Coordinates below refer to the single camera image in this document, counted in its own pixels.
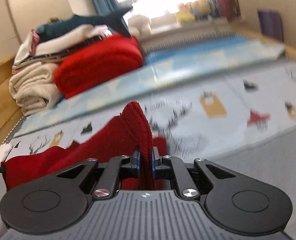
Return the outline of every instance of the silver bolt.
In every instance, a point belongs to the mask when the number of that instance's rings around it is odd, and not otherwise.
[[[100,188],[94,191],[97,197],[107,197],[110,195],[110,191],[106,188]]]
[[[195,197],[198,195],[198,192],[195,190],[195,189],[192,189],[192,188],[188,188],[188,189],[185,189],[182,194],[185,196],[185,197]]]

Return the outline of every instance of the teal plush toy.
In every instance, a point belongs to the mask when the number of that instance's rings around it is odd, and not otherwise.
[[[39,26],[36,33],[39,35],[39,43],[58,38],[67,32],[72,31],[82,24],[107,25],[123,36],[131,37],[127,25],[122,20],[122,16],[129,12],[131,7],[120,8],[107,16],[79,16],[74,15],[69,20],[57,21]]]

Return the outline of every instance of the beige folded towel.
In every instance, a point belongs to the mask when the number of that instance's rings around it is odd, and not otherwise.
[[[19,90],[14,99],[24,116],[52,108],[63,98],[55,84],[37,84]]]
[[[53,83],[53,72],[58,68],[54,63],[36,62],[16,75],[13,75],[9,80],[9,92],[15,99],[17,93],[27,87]]]

